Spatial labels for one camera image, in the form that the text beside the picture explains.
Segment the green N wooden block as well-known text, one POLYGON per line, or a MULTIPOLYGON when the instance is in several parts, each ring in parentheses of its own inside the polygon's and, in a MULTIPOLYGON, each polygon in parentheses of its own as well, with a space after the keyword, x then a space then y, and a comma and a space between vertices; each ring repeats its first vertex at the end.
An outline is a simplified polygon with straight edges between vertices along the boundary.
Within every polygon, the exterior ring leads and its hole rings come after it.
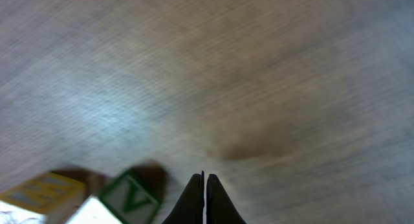
POLYGON ((150 224, 160 206, 160 199, 127 170, 89 196, 67 224, 150 224))

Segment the yellow wooden block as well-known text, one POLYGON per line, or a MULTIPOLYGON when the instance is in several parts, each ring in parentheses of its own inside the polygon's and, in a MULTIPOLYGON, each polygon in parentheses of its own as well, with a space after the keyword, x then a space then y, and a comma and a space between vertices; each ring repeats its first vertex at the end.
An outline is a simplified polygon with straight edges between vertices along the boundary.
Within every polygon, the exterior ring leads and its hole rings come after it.
POLYGON ((84 201, 84 183, 48 172, 1 193, 1 224, 62 224, 84 201))

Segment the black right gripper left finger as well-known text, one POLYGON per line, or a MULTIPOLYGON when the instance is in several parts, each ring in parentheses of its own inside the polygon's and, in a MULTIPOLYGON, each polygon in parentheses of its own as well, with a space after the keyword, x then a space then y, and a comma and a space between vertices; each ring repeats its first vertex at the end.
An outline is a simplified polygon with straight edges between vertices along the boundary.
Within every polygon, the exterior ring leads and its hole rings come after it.
POLYGON ((193 174, 162 224, 203 224, 204 172, 193 174))

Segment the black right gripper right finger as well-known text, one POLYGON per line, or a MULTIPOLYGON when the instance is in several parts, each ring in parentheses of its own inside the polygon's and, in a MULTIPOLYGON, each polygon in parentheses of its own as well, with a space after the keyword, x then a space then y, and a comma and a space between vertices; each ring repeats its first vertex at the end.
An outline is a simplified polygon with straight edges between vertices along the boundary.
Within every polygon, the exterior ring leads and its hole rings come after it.
POLYGON ((206 189, 207 224, 246 224, 215 174, 208 176, 206 189))

